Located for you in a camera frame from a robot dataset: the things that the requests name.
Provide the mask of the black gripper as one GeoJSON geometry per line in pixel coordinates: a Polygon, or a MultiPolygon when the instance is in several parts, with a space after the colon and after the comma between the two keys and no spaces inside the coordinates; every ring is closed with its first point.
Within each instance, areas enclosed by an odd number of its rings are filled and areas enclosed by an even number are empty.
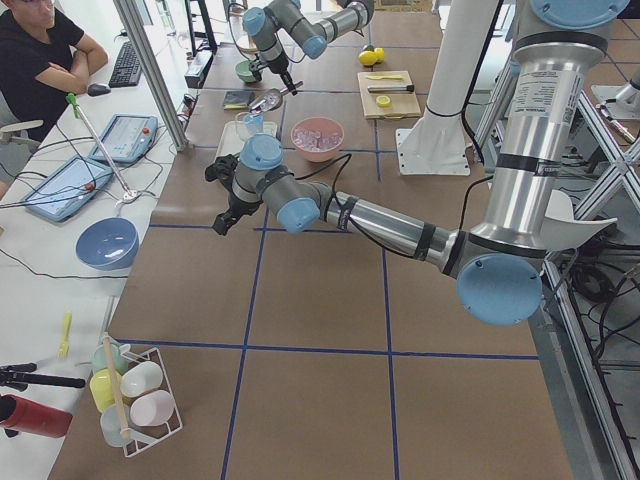
{"type": "Polygon", "coordinates": [[[235,225],[235,220],[241,217],[253,215],[261,206],[262,201],[249,201],[239,196],[233,187],[235,171],[239,163],[237,154],[218,156],[212,164],[207,166],[204,177],[207,182],[219,181],[228,192],[228,208],[218,214],[211,228],[221,236],[226,236],[235,225]]]}
{"type": "Polygon", "coordinates": [[[281,78],[291,95],[296,95],[298,93],[297,89],[301,88],[304,82],[298,81],[294,83],[288,68],[289,58],[285,52],[281,52],[274,59],[267,59],[262,52],[258,52],[255,54],[255,58],[249,61],[249,70],[256,81],[261,81],[262,71],[268,69],[281,78]]]}

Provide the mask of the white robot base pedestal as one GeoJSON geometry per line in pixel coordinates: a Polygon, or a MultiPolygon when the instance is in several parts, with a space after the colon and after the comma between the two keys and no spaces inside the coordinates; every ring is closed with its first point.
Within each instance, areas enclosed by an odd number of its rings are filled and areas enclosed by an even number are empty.
{"type": "Polygon", "coordinates": [[[463,110],[501,6],[497,0],[451,3],[424,114],[412,128],[396,131],[402,175],[470,174],[463,110]]]}

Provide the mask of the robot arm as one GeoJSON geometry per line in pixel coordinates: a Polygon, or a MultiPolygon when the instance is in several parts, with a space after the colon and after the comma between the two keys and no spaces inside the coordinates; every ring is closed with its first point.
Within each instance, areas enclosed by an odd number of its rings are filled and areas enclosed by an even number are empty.
{"type": "MultiPolygon", "coordinates": [[[[252,70],[268,68],[285,89],[265,92],[249,107],[264,113],[297,94],[278,32],[285,31],[311,59],[347,32],[368,25],[373,1],[339,1],[342,10],[311,23],[299,1],[272,1],[243,15],[258,49],[252,70]]],[[[465,175],[461,131],[464,93],[473,86],[471,62],[482,63],[483,34],[491,34],[501,1],[451,1],[425,112],[412,129],[399,129],[402,175],[465,175]]],[[[630,1],[523,1],[511,59],[519,66],[507,127],[495,162],[482,222],[469,232],[447,230],[296,178],[283,162],[279,140],[255,133],[239,155],[218,157],[205,170],[228,191],[228,209],[212,228],[220,235],[265,204],[278,223],[297,234],[323,220],[359,231],[397,255],[436,265],[456,279],[462,306],[477,319],[509,326],[531,317],[542,300],[541,264],[548,252],[577,248],[617,218],[581,221],[568,214],[570,200],[553,189],[562,166],[579,95],[588,71],[605,56],[612,23],[630,1]]]]}
{"type": "Polygon", "coordinates": [[[261,80],[268,69],[279,75],[285,91],[297,94],[289,73],[289,59],[278,37],[280,30],[301,48],[310,59],[317,59],[340,36],[362,30],[374,14],[373,1],[339,1],[341,10],[312,23],[300,10],[299,1],[271,1],[266,7],[252,7],[242,17],[242,25],[258,52],[249,63],[252,75],[261,80]]]}

